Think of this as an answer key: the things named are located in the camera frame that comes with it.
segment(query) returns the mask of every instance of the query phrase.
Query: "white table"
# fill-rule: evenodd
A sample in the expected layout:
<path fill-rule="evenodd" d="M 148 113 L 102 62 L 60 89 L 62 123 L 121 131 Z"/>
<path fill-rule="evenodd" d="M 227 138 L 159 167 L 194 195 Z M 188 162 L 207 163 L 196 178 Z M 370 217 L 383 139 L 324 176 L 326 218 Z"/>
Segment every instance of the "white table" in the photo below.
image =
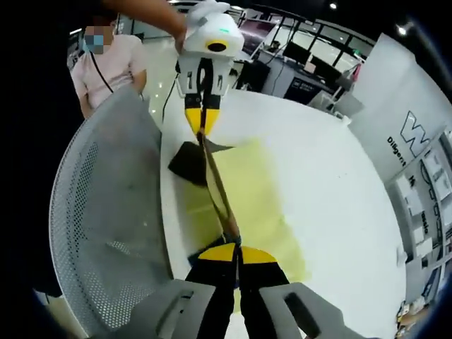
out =
<path fill-rule="evenodd" d="M 376 170 L 340 120 L 296 102 L 231 90 L 209 139 L 234 145 L 260 138 L 275 163 L 282 211 L 304 254 L 304 283 L 340 308 L 345 324 L 367 337 L 393 338 L 405 297 L 405 267 L 396 216 Z M 162 126 L 161 197 L 167 249 L 175 278 L 190 270 L 182 179 L 168 170 L 184 141 L 195 141 L 175 90 Z M 246 338 L 241 315 L 227 336 Z"/>

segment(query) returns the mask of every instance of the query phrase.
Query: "white display board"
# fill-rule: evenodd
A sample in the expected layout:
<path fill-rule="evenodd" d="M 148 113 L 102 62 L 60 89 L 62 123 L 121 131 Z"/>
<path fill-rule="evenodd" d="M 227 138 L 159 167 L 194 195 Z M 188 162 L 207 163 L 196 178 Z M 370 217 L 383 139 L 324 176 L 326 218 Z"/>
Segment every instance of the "white display board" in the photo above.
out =
<path fill-rule="evenodd" d="M 364 109 L 350 129 L 383 182 L 419 155 L 430 138 L 452 126 L 452 105 L 439 86 L 411 52 L 385 35 L 363 65 L 353 95 Z"/>

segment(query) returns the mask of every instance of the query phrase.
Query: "black cloth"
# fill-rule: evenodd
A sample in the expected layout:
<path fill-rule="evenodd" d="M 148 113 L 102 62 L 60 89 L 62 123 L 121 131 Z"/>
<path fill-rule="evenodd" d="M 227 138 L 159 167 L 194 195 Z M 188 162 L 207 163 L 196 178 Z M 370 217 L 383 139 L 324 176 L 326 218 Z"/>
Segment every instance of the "black cloth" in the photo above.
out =
<path fill-rule="evenodd" d="M 28 34 L 15 49 L 24 97 L 14 103 L 8 132 L 15 146 L 14 202 L 9 210 L 9 258 L 25 283 L 51 296 L 61 295 L 49 248 L 49 202 L 59 163 L 83 122 L 66 66 L 69 33 L 90 24 L 100 1 L 23 3 Z"/>

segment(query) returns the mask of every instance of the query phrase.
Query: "yellow cloth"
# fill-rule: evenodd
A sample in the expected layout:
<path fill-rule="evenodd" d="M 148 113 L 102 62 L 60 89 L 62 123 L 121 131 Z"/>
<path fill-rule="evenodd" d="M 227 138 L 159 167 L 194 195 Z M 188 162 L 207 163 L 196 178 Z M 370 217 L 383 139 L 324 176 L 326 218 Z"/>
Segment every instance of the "yellow cloth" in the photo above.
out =
<path fill-rule="evenodd" d="M 184 182 L 185 207 L 190 218 L 193 245 L 204 249 L 222 236 L 222 229 L 207 188 Z"/>
<path fill-rule="evenodd" d="M 307 272 L 302 251 L 285 223 L 265 149 L 252 141 L 213 153 L 213 158 L 242 244 L 274 256 L 291 283 L 303 281 Z"/>
<path fill-rule="evenodd" d="M 258 141 L 252 141 L 213 153 L 213 157 L 239 225 L 242 244 L 274 256 L 291 283 L 307 279 L 302 251 L 280 208 L 265 149 Z M 210 169 L 206 176 L 212 199 L 225 213 Z M 222 234 L 209 191 L 186 183 L 186 208 L 199 249 Z M 234 312 L 239 311 L 240 291 L 235 290 Z"/>

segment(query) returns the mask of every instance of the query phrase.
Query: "gray mesh chair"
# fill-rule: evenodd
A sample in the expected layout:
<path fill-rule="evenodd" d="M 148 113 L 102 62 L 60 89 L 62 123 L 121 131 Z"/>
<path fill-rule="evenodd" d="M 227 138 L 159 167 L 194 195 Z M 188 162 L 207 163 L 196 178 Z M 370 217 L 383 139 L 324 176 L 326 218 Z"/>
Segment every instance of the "gray mesh chair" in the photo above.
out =
<path fill-rule="evenodd" d="M 159 185 L 160 131 L 134 89 L 122 88 L 73 137 L 49 212 L 56 276 L 88 335 L 127 323 L 172 278 Z"/>

